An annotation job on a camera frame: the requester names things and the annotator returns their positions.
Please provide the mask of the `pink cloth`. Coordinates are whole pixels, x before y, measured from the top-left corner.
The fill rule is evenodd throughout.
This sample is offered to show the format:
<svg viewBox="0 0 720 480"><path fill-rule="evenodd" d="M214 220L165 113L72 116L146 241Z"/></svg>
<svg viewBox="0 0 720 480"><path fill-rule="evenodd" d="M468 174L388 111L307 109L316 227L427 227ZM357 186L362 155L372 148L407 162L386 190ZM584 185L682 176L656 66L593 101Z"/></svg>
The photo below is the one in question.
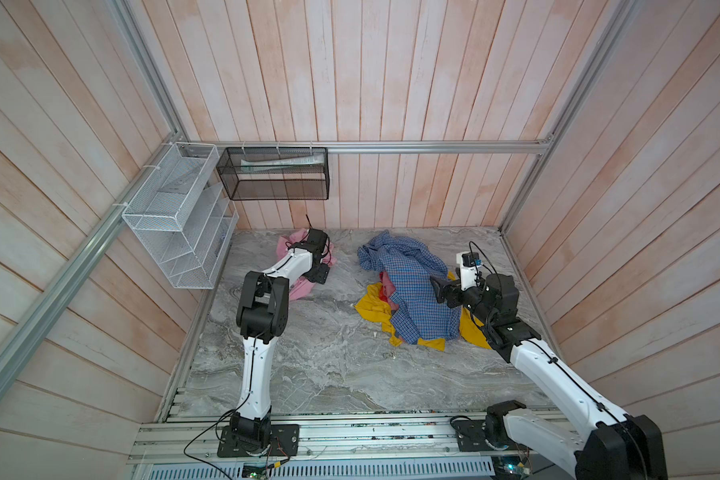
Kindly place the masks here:
<svg viewBox="0 0 720 480"><path fill-rule="evenodd" d="M307 238L308 230L306 228L301 228L299 230L294 231L293 233L285 236L280 236L278 238L278 243L276 247L276 255L278 259L282 259L287 256L289 248L299 242L303 241ZM333 267L337 259L333 255L334 250L334 244L331 241L328 241L327 245L327 255L322 259L323 264L327 264L329 267ZM298 280L296 280L290 289L289 293L289 299L291 301L296 301L300 298L303 298L307 296L311 290L313 289L315 283L312 281L309 281L303 277L300 277Z"/></svg>

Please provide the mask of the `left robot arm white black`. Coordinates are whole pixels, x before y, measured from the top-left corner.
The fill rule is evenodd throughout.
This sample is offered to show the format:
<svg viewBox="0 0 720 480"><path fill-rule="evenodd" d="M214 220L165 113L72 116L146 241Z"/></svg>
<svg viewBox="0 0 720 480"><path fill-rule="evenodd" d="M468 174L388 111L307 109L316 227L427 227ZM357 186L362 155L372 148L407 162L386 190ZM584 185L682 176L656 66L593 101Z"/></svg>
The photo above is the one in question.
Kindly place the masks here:
<svg viewBox="0 0 720 480"><path fill-rule="evenodd" d="M298 426L272 426L272 364L287 325L291 291L300 280L325 283L331 251L327 233L312 228L285 246L286 253L273 266L244 277L236 313L245 353L243 381L239 405L220 417L221 458L296 452Z"/></svg>

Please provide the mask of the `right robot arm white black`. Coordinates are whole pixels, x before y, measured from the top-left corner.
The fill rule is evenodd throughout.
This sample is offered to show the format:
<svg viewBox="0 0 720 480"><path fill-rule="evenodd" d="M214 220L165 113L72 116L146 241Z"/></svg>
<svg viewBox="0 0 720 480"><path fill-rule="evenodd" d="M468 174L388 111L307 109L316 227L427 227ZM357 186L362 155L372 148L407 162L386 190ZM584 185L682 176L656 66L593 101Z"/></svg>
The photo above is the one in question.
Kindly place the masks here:
<svg viewBox="0 0 720 480"><path fill-rule="evenodd" d="M430 282L437 302L465 308L491 349L532 380L572 426L566 430L519 401L500 402L487 409L482 422L452 418L460 450L527 447L574 479L667 478L657 424L608 400L552 352L518 317L519 292L512 277L482 276L464 267L456 280L433 277Z"/></svg>

